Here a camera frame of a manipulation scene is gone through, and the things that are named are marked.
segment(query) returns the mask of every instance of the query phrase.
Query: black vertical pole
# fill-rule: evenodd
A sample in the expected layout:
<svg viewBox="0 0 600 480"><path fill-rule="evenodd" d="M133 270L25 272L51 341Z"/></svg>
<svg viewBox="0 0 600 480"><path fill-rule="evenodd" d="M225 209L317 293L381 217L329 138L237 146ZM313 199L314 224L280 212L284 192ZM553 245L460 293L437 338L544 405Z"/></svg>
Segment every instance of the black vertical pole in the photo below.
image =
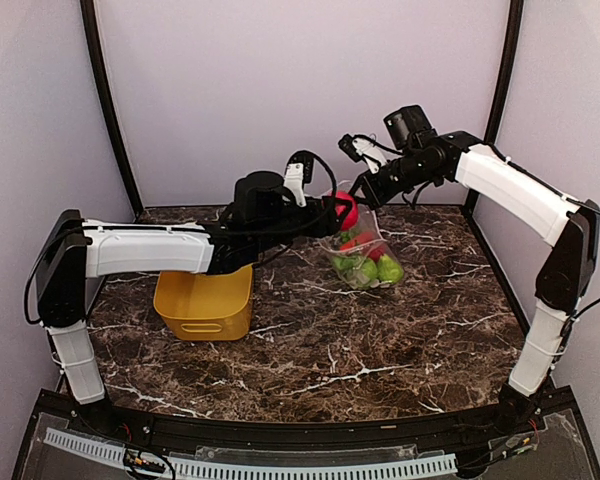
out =
<svg viewBox="0 0 600 480"><path fill-rule="evenodd" d="M84 33L87 38L87 48L89 49L93 78L96 81L102 114L107 125L109 140L111 141L111 147L113 148L113 153L116 157L118 170L122 176L124 188L127 191L129 202L131 203L131 207L137 218L144 211L144 206L142 205L138 186L133 178L133 171L131 170L127 151L124 148L120 125L118 124L116 110L113 105L113 97L111 96L107 71L104 65L104 57L102 56L102 45L98 33L95 6L93 0L80 0L80 6L82 8L82 22L84 24Z"/></svg>
<svg viewBox="0 0 600 480"><path fill-rule="evenodd" d="M518 37L520 36L520 26L522 24L522 8L524 0L511 0L509 5L509 19L507 20L507 32L504 38L504 47L502 49L502 60L500 61L500 71L498 72L498 82L496 91L493 95L491 112L487 129L484 134L485 143L495 143L502 122L504 106L507 101L509 84L511 83L511 74L513 73L513 63L518 47ZM470 190L467 199L462 207L465 216L472 216L476 208L480 194L475 190Z"/></svg>

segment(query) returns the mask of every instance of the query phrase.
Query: black wire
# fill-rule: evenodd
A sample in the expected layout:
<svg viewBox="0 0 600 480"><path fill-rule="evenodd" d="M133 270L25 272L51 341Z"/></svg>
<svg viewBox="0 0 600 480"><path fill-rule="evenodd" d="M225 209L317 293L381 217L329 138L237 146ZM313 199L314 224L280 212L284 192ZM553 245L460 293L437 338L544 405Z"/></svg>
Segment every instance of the black wire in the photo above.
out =
<svg viewBox="0 0 600 480"><path fill-rule="evenodd" d="M505 445L509 440L511 440L513 437L515 437L517 434L513 434L501 441L499 441L498 443L496 443L492 448L490 448L486 453L483 453L482 455L480 455L478 458L474 458L473 460L471 460L470 462L464 463L462 465L458 465L458 468L467 468L469 465L473 465L474 463L479 462L480 460L482 460L485 457L488 457L489 455L491 455L492 453L494 453L496 450L498 450L500 447L502 447L503 445Z"/></svg>
<svg viewBox="0 0 600 480"><path fill-rule="evenodd" d="M288 252L289 249L291 248L291 245L293 245L292 243L290 243L289 245L286 245L282 250L277 251L276 253L272 254L270 257L268 258L263 258L261 261L259 261L258 263L254 263L253 264L253 268L260 268L260 267L264 267L265 265L273 262L276 258L278 258L280 255L283 255L284 253Z"/></svg>
<svg viewBox="0 0 600 480"><path fill-rule="evenodd" d="M151 475L148 475L148 474L145 474L142 472L138 472L133 463L130 463L127 466L131 470L131 472L126 472L127 475L129 475L131 478L134 478L135 480L153 480L155 478L159 478L159 477L151 476Z"/></svg>
<svg viewBox="0 0 600 480"><path fill-rule="evenodd" d="M381 150L384 150L385 152L389 152L389 153L393 153L394 155L399 155L402 156L402 152L399 152L398 150L394 150L393 148L389 148L383 144L381 144L380 142L378 142L376 139L368 137L366 135L362 135L362 134L356 134L353 136L353 139L355 140L356 138L361 138L363 140L366 140L369 143L372 143L373 145L375 145L376 147L380 148Z"/></svg>
<svg viewBox="0 0 600 480"><path fill-rule="evenodd" d="M480 465L474 465L471 467L462 467L462 468L465 470L478 470L480 468L487 468L487 467L490 467L491 465L495 465L496 463L506 460L507 458L511 458L511 457L496 457L487 463L482 463Z"/></svg>
<svg viewBox="0 0 600 480"><path fill-rule="evenodd" d="M502 152L500 152L500 150L498 150L498 148L493 144L490 143L488 144L494 151L494 153L500 157L501 159L504 159L504 161L506 161L506 157L502 154ZM567 202L572 203L574 205L579 206L580 208L585 208L593 213L595 213L596 215L598 215L600 217L600 210L598 210L597 208L593 208L590 205L587 205L584 202L581 202L579 200L576 200L574 198L570 198L566 195L563 195L563 193L558 190L557 188L555 188L554 186L552 186L551 184L545 182L544 180L542 180L539 177L536 177L534 174L532 174L531 172L529 172L528 170L522 168L519 165L516 165L513 162L508 162L508 165L510 165L511 167L513 167L515 170L517 170L518 172L526 175L527 177L531 178L532 180L535 180L536 182L538 182L540 185L542 185L543 187L547 188L549 191L551 191L552 193L558 195L559 197L563 197L566 199ZM590 304L588 304L586 307L584 307L582 310L576 311L572 316L571 319L575 320L577 318L579 318L583 313L591 310L593 307L597 306L600 304L600 297L598 297L597 299L595 299L593 302L591 302Z"/></svg>
<svg viewBox="0 0 600 480"><path fill-rule="evenodd" d="M567 197L567 201L570 203L573 203L574 205L578 205L580 208L585 208L593 213L595 213L596 215L600 216L600 210L598 210L597 208L593 208L590 205L587 205L584 202L580 202L579 200L575 200L573 198L569 198ZM583 313L587 312L588 310L591 310L593 307L595 307L596 305L600 304L600 297L598 297L596 300L594 300L593 302L591 302L590 304L588 304L586 307L584 307L582 310L577 311L576 313L574 313L571 318L572 319L576 319L579 318Z"/></svg>
<svg viewBox="0 0 600 480"><path fill-rule="evenodd" d="M409 205L411 207L412 210L416 209L416 206L418 205L418 198L420 198L420 194L422 193L422 191L427 188L429 185L431 185L433 182L425 182L422 185L420 185L420 187L418 188L418 190L416 190L415 195L413 196L412 200L409 200L407 198L407 196L405 195L404 192L402 192L402 201L404 203L406 203L407 205Z"/></svg>
<svg viewBox="0 0 600 480"><path fill-rule="evenodd" d="M129 442L129 441L125 441L125 440L120 440L119 438L115 438L115 437L110 437L109 435L105 435L102 432L99 432L98 430L96 430L95 428L93 428L85 419L82 415L80 415L80 413L78 412L77 409L75 409L75 412L78 414L78 418L80 419L80 421L84 424L85 427L87 427L89 430L91 430L93 432L94 435L104 438L105 440L109 440L111 442L116 442L116 443L122 443L125 446L125 449L129 450L129 448L132 448L133 450L137 450L138 454L141 454L142 452L147 452L150 453L154 456L156 456L157 458L159 458L171 471L171 480L176 480L176 469L173 467L173 465L171 464L171 462L167 459L167 457L165 457L164 455L162 455L160 452L152 449L152 448L148 448L148 447L141 447L140 445L137 445L135 443Z"/></svg>
<svg viewBox="0 0 600 480"><path fill-rule="evenodd" d="M422 193L422 191L427 188L429 185L431 185L433 182L426 182L423 183L420 188L418 188L418 190L416 190L416 194L413 196L413 199L411 200L411 208L413 208L415 210L416 205L418 204L418 198L420 198L420 194Z"/></svg>
<svg viewBox="0 0 600 480"><path fill-rule="evenodd" d="M287 236L295 235L295 234L300 233L303 230L311 227L312 225L315 225L320 220L322 220L324 217L329 215L336 207L336 192L338 191L338 181L336 180L336 176L333 173L333 170L331 170L331 168L327 164L327 162L325 162L322 158L320 158L315 153L309 152L307 150L303 150L303 151L296 152L294 154L294 156L298 155L298 154L305 154L305 153L308 153L313 156L313 158L322 166L322 168L324 169L326 174L329 176L329 180L331 181L331 195L329 195L328 203L327 203L327 205L325 205L325 208L323 209L322 212L320 212L320 214L317 217L313 218L312 220L309 220L308 222L306 222L298 227L288 228L286 230L275 230L275 229L244 230L244 231L234 231L234 232L226 231L226 230L214 230L213 234L218 235L218 236L225 235L225 236L229 236L229 237L236 237L236 236L266 237L266 236L271 236L271 235L287 235Z"/></svg>

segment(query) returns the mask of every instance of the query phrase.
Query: white cable tray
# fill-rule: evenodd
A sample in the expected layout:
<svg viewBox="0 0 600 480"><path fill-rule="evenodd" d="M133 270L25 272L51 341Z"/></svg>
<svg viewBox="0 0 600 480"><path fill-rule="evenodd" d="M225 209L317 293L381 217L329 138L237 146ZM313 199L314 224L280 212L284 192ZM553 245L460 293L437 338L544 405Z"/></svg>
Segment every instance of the white cable tray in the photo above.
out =
<svg viewBox="0 0 600 480"><path fill-rule="evenodd" d="M54 428L47 428L44 443L113 468L125 468L122 464L125 449L121 445L82 438ZM157 457L152 457L150 454L143 455L147 460L160 461ZM169 461L175 468L178 479L182 480L411 480L453 474L458 471L455 454L339 467L230 465L178 457L169 457ZM171 478L169 469L160 478Z"/></svg>

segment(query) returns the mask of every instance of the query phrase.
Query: marble table surface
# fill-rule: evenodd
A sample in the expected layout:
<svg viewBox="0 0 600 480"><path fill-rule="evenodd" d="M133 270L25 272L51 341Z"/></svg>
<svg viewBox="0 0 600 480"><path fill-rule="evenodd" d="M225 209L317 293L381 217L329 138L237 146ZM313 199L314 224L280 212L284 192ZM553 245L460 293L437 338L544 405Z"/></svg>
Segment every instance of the marble table surface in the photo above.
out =
<svg viewBox="0 0 600 480"><path fill-rule="evenodd" d="M143 223L213 219L148 209ZM351 291L313 240L256 271L250 333L183 342L153 309L156 273L112 276L89 332L117 405L201 418L342 422L495 403L523 336L457 207L378 214L401 284Z"/></svg>

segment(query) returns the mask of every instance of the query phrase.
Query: white wall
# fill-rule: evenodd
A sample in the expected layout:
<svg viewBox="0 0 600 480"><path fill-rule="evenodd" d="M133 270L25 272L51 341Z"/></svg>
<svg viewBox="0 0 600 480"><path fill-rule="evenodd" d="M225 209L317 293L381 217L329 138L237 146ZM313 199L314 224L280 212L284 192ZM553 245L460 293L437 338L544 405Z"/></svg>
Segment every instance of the white wall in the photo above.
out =
<svg viewBox="0 0 600 480"><path fill-rule="evenodd" d="M506 0L99 0L110 81L147 205L228 202L299 149L362 171L347 132L420 103L439 131L484 132ZM313 192L328 183L322 172ZM424 202L461 203L458 185Z"/></svg>
<svg viewBox="0 0 600 480"><path fill-rule="evenodd" d="M0 480L11 478L41 387L53 388L44 331L22 290L65 208L127 221L89 66L79 2L0 1Z"/></svg>
<svg viewBox="0 0 600 480"><path fill-rule="evenodd" d="M600 204L600 2L526 2L498 143L541 178ZM477 218L531 312L549 249L488 200ZM598 295L600 260L584 304ZM583 316L556 379L573 386L600 457L600 306Z"/></svg>

